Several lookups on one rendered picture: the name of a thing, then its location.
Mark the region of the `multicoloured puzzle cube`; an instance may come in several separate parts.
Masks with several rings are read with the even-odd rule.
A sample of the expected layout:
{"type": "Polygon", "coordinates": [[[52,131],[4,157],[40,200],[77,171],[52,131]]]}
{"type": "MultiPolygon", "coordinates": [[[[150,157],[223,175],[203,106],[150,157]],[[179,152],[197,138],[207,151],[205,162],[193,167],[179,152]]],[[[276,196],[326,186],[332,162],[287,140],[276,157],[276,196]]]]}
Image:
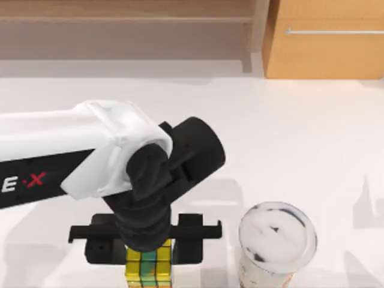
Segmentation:
{"type": "Polygon", "coordinates": [[[128,288],[172,288],[172,240],[148,252],[127,248],[125,279],[128,288]]]}

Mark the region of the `wooden open shelf unit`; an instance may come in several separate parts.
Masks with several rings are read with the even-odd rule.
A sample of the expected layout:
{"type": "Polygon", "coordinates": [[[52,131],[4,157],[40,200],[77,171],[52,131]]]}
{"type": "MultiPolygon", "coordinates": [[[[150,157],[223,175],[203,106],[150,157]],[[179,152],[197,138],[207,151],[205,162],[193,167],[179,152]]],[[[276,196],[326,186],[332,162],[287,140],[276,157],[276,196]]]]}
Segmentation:
{"type": "Polygon", "coordinates": [[[0,76],[263,74],[259,0],[0,0],[0,76]]]}

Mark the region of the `clear plastic cup with lid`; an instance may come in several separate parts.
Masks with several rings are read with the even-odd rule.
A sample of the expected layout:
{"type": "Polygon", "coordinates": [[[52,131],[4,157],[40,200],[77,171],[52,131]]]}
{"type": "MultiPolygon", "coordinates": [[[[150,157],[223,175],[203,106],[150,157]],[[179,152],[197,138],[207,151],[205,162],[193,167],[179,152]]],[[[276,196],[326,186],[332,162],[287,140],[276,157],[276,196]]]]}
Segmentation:
{"type": "Polygon", "coordinates": [[[262,202],[238,229],[240,288],[288,288],[314,258],[318,238],[309,217],[286,202],[262,202]]]}

